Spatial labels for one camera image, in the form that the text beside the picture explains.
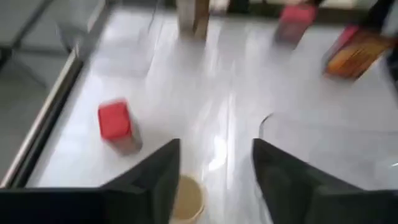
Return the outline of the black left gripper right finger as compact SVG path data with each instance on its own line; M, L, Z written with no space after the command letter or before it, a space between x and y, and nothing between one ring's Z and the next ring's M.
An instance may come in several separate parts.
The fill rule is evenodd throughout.
M274 223L397 224L396 190L363 190L259 138L252 161Z

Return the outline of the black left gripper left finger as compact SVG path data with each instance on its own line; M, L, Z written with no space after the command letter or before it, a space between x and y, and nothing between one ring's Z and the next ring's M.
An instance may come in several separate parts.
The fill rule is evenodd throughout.
M1 223L168 223L180 173L172 139L100 187L1 190Z

